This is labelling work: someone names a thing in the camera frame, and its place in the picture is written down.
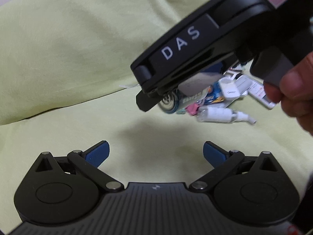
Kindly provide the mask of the person's right hand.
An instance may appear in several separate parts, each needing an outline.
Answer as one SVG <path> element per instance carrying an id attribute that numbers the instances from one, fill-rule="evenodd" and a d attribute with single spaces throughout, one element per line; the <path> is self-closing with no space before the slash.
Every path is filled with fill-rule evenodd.
<path id="1" fill-rule="evenodd" d="M 295 118 L 309 134 L 313 129 L 313 60 L 310 52 L 300 63 L 289 70 L 281 79 L 280 86 L 264 82 L 264 90 L 274 103 L 280 103 L 284 113 Z"/>

